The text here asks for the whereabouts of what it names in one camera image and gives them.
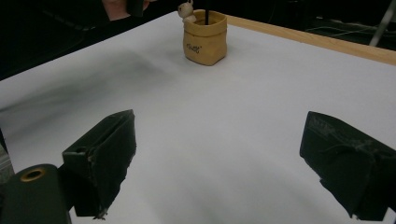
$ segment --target table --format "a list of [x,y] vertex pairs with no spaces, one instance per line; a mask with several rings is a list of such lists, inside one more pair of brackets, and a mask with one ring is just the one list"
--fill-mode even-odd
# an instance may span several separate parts
[[106,223],[358,223],[300,158],[304,122],[328,114],[396,148],[396,66],[235,22],[214,66],[184,57],[174,12],[0,82],[14,169],[61,165],[93,125],[132,108],[137,153]]
[[228,16],[231,25],[248,28],[250,30],[266,33],[269,35],[281,36],[287,39],[331,49],[361,58],[374,60],[381,63],[396,65],[396,51],[389,49],[379,49],[374,46],[365,46],[345,40],[329,38],[321,35],[311,35],[306,32],[292,30],[285,27],[278,27],[257,21],[250,21],[233,16]]

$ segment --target tan fabric basket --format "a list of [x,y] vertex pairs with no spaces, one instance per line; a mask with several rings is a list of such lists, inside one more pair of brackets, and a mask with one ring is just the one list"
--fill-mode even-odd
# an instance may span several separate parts
[[210,11],[205,25],[205,11],[195,10],[197,21],[184,23],[183,49],[193,62],[213,65],[227,54],[227,17]]

